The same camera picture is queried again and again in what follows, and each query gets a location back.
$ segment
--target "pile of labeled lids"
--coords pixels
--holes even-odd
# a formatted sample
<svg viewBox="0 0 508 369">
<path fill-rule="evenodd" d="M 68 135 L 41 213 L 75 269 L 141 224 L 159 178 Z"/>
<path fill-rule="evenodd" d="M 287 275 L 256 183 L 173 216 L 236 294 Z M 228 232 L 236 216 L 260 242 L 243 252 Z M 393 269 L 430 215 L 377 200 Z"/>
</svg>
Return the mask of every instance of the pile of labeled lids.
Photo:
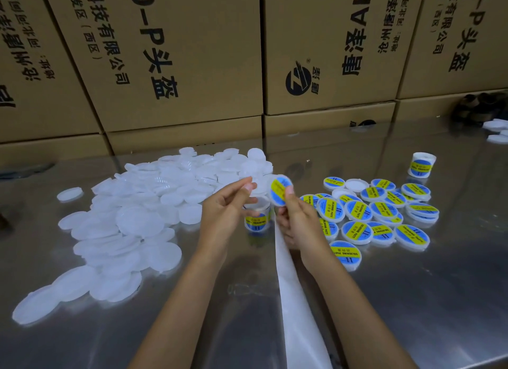
<svg viewBox="0 0 508 369">
<path fill-rule="evenodd" d="M 425 250 L 429 245 L 428 235 L 416 226 L 403 224 L 404 216 L 400 212 L 404 209 L 405 215 L 419 227 L 435 224 L 439 210 L 427 203 L 431 199 L 427 187 L 406 183 L 397 189 L 386 179 L 368 183 L 339 177 L 325 178 L 323 186 L 331 195 L 306 194 L 300 199 L 317 210 L 330 247 L 348 271 L 355 270 L 362 261 L 359 245 L 372 242 L 388 247 L 397 241 L 412 251 Z"/>
<path fill-rule="evenodd" d="M 272 163 L 266 161 L 263 150 L 254 148 L 242 155 L 238 149 L 226 149 L 198 155 L 186 147 L 179 152 L 154 162 L 127 163 L 124 173 L 92 187 L 95 197 L 89 211 L 60 220 L 60 229 L 77 241 L 73 251 L 84 264 L 23 299 L 12 314 L 17 323 L 35 322 L 60 302 L 87 293 L 98 301 L 132 298 L 142 283 L 141 271 L 177 269 L 182 252 L 174 227 L 182 223 L 186 230 L 197 229 L 201 202 L 227 184 L 252 176 L 257 183 L 252 196 L 260 197 L 252 208 L 268 215 L 266 195 L 278 176 L 272 174 Z M 83 190 L 74 187 L 59 193 L 57 199 L 68 202 L 82 195 Z M 266 221 L 246 219 L 245 226 L 260 231 Z"/>
</svg>

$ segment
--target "metal table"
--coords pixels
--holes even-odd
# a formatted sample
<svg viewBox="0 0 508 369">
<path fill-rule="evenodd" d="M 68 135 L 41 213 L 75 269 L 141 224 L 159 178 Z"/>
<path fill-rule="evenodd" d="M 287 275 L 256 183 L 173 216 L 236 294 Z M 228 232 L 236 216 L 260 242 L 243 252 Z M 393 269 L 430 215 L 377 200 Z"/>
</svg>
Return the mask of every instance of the metal table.
<svg viewBox="0 0 508 369">
<path fill-rule="evenodd" d="M 261 141 L 198 147 L 242 153 Z M 268 138 L 263 143 L 276 173 L 298 194 L 323 190 L 323 178 L 407 181 L 411 154 L 428 151 L 437 162 L 426 185 L 441 211 L 425 231 L 428 249 L 397 245 L 361 248 L 352 273 L 365 295 L 422 368 L 462 368 L 507 357 L 508 199 L 506 147 L 485 141 L 478 129 L 448 127 L 441 119 L 323 130 Z M 47 319 L 22 328 L 12 310 L 29 292 L 83 263 L 73 255 L 63 216 L 87 210 L 90 187 L 118 165 L 155 160 L 175 150 L 61 162 L 44 173 L 0 183 L 0 213 L 12 225 L 0 233 L 0 368 L 125 368 L 194 252 L 195 228 L 177 229 L 184 263 L 169 276 L 145 274 L 137 296 L 106 306 L 88 296 L 60 304 Z M 61 204 L 56 194 L 81 186 L 80 200 Z M 302 286 L 330 355 L 340 366 L 340 342 L 312 277 L 295 258 Z M 194 357 L 195 368 L 284 368 L 285 353 L 273 232 L 234 234 L 219 274 Z"/>
</svg>

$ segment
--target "right hand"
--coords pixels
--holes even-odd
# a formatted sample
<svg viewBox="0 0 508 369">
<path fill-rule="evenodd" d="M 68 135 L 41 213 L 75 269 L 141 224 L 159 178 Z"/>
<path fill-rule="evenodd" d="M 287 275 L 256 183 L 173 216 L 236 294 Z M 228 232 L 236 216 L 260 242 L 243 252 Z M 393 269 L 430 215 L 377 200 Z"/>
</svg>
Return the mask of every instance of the right hand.
<svg viewBox="0 0 508 369">
<path fill-rule="evenodd" d="M 311 272 L 316 260 L 323 255 L 335 258 L 314 207 L 298 198 L 292 185 L 286 187 L 285 201 L 286 206 L 278 210 L 277 223 L 288 246 L 300 249 L 307 270 Z"/>
</svg>

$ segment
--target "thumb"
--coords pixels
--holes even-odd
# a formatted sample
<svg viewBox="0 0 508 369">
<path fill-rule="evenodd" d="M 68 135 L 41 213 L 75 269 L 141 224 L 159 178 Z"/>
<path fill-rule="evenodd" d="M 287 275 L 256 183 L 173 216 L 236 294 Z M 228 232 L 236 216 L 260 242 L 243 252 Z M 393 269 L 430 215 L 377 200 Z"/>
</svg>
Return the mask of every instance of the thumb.
<svg viewBox="0 0 508 369">
<path fill-rule="evenodd" d="M 298 202 L 299 199 L 300 198 L 296 197 L 295 195 L 295 188 L 293 187 L 293 185 L 289 185 L 288 187 L 286 187 L 285 200 L 290 218 L 291 215 L 295 215 L 296 213 L 302 211 L 300 204 Z"/>
<path fill-rule="evenodd" d="M 251 196 L 253 188 L 254 186 L 252 183 L 246 183 L 243 185 L 242 188 L 236 192 L 235 197 L 229 205 L 238 209 L 238 211 L 241 211 L 243 205 L 247 203 L 247 200 Z"/>
</svg>

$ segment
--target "left hand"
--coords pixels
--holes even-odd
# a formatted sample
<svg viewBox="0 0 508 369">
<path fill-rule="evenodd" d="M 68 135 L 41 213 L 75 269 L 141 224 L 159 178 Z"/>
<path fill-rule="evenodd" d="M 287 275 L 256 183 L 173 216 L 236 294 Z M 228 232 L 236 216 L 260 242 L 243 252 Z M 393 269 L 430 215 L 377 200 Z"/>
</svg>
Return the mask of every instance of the left hand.
<svg viewBox="0 0 508 369">
<path fill-rule="evenodd" d="M 245 204 L 257 202 L 257 198 L 250 198 L 251 192 L 256 187 L 257 184 L 252 182 L 252 177 L 247 177 L 223 187 L 205 199 L 198 251 L 204 251 L 208 255 L 213 252 L 224 262 L 229 238 L 240 219 L 259 216 L 257 211 L 243 208 Z"/>
</svg>

